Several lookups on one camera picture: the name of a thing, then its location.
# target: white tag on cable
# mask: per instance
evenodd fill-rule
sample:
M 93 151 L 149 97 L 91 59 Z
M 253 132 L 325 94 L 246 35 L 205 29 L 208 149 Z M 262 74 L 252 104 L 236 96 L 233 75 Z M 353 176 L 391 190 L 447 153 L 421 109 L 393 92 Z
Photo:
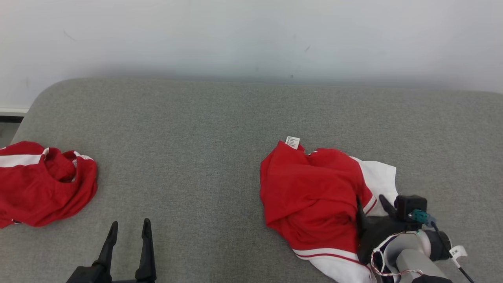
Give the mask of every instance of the white tag on cable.
M 463 246 L 455 246 L 449 251 L 452 254 L 452 257 L 454 259 L 460 257 L 460 256 L 468 256 L 466 253 L 465 247 Z
M 286 137 L 286 144 L 292 147 L 293 149 L 298 149 L 299 148 L 299 142 L 300 139 L 298 137 L 293 137 L 293 136 L 287 136 Z

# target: gray fabric surface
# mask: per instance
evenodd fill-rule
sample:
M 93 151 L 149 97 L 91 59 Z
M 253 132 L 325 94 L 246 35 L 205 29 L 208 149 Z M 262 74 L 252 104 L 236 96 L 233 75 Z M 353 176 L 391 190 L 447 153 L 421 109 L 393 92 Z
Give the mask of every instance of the gray fabric surface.
M 44 91 L 14 142 L 77 150 L 99 166 L 79 214 L 0 231 L 5 282 L 65 282 L 119 222 L 114 279 L 134 277 L 143 218 L 158 282 L 331 282 L 265 227 L 261 160 L 277 141 L 338 148 L 397 167 L 476 282 L 501 282 L 503 97 L 499 94 L 134 79 L 78 79 Z M 451 263 L 442 270 L 466 282 Z

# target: white wall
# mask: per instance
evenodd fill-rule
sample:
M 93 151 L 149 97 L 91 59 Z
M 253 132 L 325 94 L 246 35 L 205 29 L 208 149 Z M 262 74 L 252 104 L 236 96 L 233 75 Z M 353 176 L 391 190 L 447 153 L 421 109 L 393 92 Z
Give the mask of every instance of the white wall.
M 0 43 L 0 108 L 119 74 L 503 92 L 501 0 L 1 0 Z

